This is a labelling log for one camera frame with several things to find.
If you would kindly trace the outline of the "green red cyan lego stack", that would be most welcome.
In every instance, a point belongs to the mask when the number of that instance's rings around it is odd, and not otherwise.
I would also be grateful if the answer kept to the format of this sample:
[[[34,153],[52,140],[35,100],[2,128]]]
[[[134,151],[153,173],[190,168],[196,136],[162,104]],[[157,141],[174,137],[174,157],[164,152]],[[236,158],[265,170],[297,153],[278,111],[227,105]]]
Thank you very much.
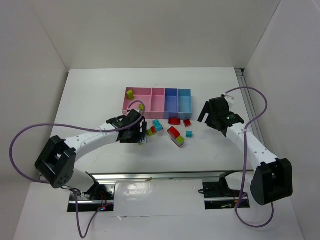
[[[164,128],[158,119],[152,121],[152,126],[147,130],[146,135],[148,137],[155,135],[157,132],[162,131]]]

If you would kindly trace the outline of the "long green lego brick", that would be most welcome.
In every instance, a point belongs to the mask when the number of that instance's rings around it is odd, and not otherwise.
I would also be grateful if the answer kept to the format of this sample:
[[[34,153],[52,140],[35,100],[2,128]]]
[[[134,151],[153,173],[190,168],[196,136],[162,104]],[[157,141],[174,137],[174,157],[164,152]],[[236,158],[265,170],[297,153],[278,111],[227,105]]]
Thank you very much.
[[[145,109],[145,107],[142,104],[139,104],[138,108],[140,111],[143,111]]]

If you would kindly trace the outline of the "yellow-green lego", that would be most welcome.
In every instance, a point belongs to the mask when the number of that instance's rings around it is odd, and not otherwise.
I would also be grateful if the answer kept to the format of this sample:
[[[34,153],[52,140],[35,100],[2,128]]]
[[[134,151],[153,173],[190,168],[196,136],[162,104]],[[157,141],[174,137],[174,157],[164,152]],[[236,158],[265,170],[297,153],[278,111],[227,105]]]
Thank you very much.
[[[131,89],[129,89],[127,92],[126,92],[126,97],[129,101],[132,101],[134,99],[134,93]]]

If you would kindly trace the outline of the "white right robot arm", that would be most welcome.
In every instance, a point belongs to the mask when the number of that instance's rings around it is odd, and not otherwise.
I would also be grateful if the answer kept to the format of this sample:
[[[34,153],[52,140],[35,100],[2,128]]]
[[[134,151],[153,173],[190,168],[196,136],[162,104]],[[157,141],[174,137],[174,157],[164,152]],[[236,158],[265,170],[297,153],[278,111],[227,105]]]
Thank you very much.
[[[201,123],[205,114],[208,114],[205,120],[208,127],[221,132],[242,152],[247,149],[247,160],[254,170],[250,193],[259,205],[264,206],[293,194],[291,162],[287,158],[280,159],[267,150],[251,132],[245,129],[245,121],[230,111],[226,96],[206,101],[197,121]]]

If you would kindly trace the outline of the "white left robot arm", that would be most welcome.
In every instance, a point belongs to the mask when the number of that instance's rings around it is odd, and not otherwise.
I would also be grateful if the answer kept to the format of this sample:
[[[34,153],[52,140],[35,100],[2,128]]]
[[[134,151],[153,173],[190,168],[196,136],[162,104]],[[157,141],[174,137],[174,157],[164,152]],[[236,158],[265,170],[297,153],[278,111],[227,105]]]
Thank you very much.
[[[147,123],[142,114],[130,110],[127,115],[108,119],[103,125],[83,134],[51,137],[35,162],[35,168],[54,188],[67,187],[84,194],[90,200],[108,194],[92,174],[76,169],[76,162],[85,155],[114,143],[145,143]]]

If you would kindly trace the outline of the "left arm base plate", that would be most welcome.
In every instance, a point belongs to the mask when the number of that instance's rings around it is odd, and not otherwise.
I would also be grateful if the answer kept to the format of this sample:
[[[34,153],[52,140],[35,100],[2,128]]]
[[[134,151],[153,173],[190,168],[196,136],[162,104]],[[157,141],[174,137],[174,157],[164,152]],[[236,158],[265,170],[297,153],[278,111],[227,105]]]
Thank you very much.
[[[100,212],[113,212],[115,189],[116,183],[108,181],[100,183],[94,196],[75,189],[78,211],[80,213],[94,213],[99,209]]]

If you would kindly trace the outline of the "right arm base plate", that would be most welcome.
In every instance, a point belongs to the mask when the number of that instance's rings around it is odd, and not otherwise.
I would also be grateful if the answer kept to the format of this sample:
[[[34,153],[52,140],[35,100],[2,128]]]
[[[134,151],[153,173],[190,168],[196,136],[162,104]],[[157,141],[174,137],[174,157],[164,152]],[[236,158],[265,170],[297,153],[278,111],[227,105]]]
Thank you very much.
[[[218,182],[203,182],[198,193],[204,197],[206,210],[234,209],[240,196],[239,190],[223,189]]]

